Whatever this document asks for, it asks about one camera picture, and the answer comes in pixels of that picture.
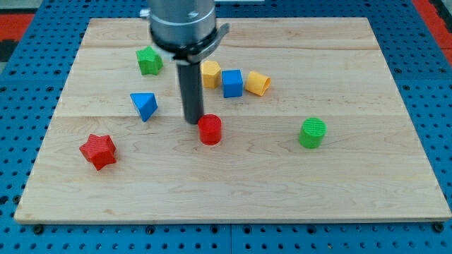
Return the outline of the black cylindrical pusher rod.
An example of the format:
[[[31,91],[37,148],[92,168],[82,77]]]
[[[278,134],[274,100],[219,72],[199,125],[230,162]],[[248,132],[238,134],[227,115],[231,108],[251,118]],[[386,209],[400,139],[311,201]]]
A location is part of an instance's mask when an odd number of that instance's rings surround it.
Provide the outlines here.
[[[187,123],[197,124],[204,115],[201,63],[177,64],[182,108]]]

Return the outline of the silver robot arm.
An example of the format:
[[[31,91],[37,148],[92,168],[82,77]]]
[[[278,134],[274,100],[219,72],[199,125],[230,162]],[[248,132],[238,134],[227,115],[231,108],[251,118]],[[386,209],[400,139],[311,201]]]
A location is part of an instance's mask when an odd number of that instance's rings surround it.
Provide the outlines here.
[[[148,0],[140,17],[149,22],[153,45],[176,63],[182,109],[187,123],[204,115],[201,62],[230,31],[217,26],[213,0]]]

